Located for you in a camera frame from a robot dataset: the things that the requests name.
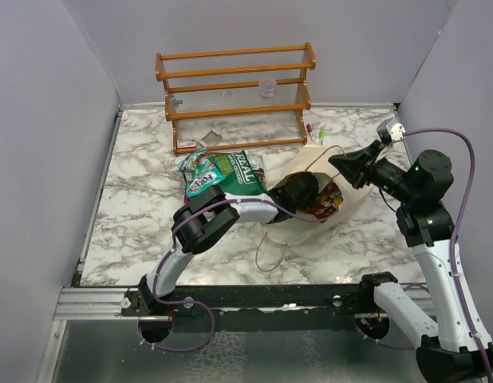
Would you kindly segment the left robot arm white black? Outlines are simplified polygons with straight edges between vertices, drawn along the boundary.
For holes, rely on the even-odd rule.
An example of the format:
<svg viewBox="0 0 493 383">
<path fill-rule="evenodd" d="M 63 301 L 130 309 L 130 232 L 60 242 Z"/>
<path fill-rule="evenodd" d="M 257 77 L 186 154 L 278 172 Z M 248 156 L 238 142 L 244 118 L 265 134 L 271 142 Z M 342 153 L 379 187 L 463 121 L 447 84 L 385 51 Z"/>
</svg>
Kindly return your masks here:
<svg viewBox="0 0 493 383">
<path fill-rule="evenodd" d="M 308 208 L 318 193 L 316 176 L 300 172 L 260 195 L 232 195 L 215 185 L 191 198 L 173 215 L 167 250 L 139 282 L 140 305 L 149 314 L 162 313 L 190 261 L 210 250 L 236 223 L 270 225 L 297 219 L 297 212 Z"/>
</svg>

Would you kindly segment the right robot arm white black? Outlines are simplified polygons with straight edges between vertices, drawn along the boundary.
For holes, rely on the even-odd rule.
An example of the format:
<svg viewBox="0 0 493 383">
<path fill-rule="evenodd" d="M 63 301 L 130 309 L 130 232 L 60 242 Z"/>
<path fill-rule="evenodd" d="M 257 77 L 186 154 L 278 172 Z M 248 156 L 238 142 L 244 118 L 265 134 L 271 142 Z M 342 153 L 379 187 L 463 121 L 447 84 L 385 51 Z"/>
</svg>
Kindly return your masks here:
<svg viewBox="0 0 493 383">
<path fill-rule="evenodd" d="M 363 276 L 359 306 L 368 312 L 380 308 L 397 324 L 426 381 L 492 381 L 493 341 L 463 274 L 457 222 L 441 201 L 454 180 L 452 162 L 430 149 L 403 170 L 380 157 L 383 148 L 375 140 L 362 150 L 331 156 L 329 163 L 354 188 L 372 184 L 400 202 L 397 226 L 423 272 L 435 316 L 430 318 L 388 272 Z"/>
</svg>

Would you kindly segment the green snack packet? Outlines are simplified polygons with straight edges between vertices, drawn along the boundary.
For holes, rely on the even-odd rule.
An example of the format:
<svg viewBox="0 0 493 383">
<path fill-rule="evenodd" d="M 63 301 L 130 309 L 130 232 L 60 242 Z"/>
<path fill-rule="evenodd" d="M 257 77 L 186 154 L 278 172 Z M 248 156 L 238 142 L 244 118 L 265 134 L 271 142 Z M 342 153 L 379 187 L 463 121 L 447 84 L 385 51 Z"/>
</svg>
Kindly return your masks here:
<svg viewBox="0 0 493 383">
<path fill-rule="evenodd" d="M 215 154 L 208 159 L 224 177 L 219 183 L 223 192 L 232 195 L 261 195 L 266 191 L 244 151 Z"/>
</svg>

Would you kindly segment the beige paper bag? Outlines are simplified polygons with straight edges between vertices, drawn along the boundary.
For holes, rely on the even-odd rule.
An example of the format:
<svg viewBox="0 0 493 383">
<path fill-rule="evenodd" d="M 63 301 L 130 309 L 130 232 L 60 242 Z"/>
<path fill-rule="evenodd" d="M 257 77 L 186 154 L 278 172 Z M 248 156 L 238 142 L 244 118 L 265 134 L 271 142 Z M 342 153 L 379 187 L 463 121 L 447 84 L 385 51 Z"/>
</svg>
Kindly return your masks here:
<svg viewBox="0 0 493 383">
<path fill-rule="evenodd" d="M 341 189 L 344 201 L 338 213 L 330 216 L 328 219 L 316 219 L 313 215 L 301 213 L 300 210 L 303 208 L 299 208 L 294 218 L 289 218 L 281 223 L 265 225 L 265 234 L 262 238 L 269 239 L 271 242 L 280 245 L 282 252 L 278 262 L 274 266 L 267 269 L 257 266 L 260 271 L 271 272 L 277 268 L 282 263 L 286 249 L 289 247 L 299 245 L 315 247 L 319 235 L 330 233 L 338 224 L 348 220 L 366 201 L 372 188 L 353 188 L 340 172 L 328 162 L 328 159 L 337 150 L 340 152 L 344 151 L 338 145 L 332 145 L 328 148 L 320 144 L 305 145 L 286 166 L 285 171 L 270 188 L 273 191 L 276 188 L 288 185 L 289 182 L 295 180 L 298 176 L 309 173 L 317 180 L 317 195 L 330 181 L 333 181 Z M 311 205 L 317 195 L 311 199 L 309 205 Z"/>
</svg>

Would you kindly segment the brown snack bag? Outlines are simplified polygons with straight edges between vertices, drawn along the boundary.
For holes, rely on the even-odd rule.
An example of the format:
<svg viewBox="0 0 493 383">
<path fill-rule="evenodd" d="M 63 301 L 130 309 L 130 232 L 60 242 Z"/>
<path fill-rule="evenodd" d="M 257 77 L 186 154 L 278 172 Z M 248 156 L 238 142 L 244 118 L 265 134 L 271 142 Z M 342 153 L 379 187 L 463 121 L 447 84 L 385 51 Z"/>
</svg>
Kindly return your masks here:
<svg viewBox="0 0 493 383">
<path fill-rule="evenodd" d="M 263 157 L 254 155 L 247 155 L 246 157 L 250 163 L 252 170 L 262 184 L 262 187 L 266 188 L 266 173 Z"/>
</svg>

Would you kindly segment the teal snack packet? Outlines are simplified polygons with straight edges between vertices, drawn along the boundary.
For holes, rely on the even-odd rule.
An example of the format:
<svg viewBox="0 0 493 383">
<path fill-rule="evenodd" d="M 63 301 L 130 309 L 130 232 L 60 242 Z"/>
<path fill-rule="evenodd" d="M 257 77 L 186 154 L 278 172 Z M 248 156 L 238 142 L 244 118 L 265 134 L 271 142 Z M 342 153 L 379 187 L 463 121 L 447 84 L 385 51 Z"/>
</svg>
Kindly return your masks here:
<svg viewBox="0 0 493 383">
<path fill-rule="evenodd" d="M 189 154 L 179 164 L 178 171 L 183 175 L 188 199 L 225 180 L 222 172 L 207 158 L 206 147 Z"/>
</svg>

